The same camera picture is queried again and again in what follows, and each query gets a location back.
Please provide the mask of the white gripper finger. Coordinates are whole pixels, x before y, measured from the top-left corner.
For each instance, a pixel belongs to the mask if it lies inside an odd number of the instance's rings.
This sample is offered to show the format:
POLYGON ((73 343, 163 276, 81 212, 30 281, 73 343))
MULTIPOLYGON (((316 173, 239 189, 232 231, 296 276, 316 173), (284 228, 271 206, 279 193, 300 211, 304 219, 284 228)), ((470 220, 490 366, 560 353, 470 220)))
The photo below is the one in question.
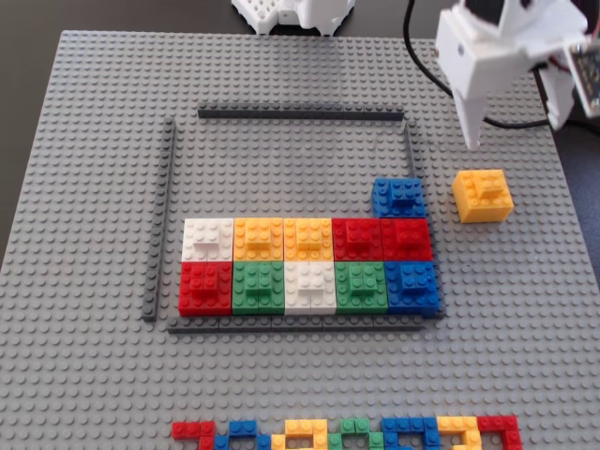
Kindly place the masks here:
POLYGON ((573 108, 573 78, 570 69, 555 56, 536 56, 534 61, 547 64, 546 68, 539 69, 547 95, 547 119, 554 130, 560 129, 573 108))
POLYGON ((457 89, 452 94, 465 143, 470 150, 478 150, 487 100, 484 97, 465 98, 457 89))

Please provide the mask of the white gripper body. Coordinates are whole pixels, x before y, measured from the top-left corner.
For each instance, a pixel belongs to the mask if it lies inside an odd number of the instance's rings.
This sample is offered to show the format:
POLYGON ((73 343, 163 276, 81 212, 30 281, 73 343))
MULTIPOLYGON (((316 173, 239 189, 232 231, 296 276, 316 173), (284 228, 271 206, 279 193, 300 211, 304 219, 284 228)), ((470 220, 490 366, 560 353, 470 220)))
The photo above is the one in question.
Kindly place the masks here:
POLYGON ((441 13, 438 64, 453 91, 488 94, 583 41, 587 27, 570 1, 460 1, 441 13))

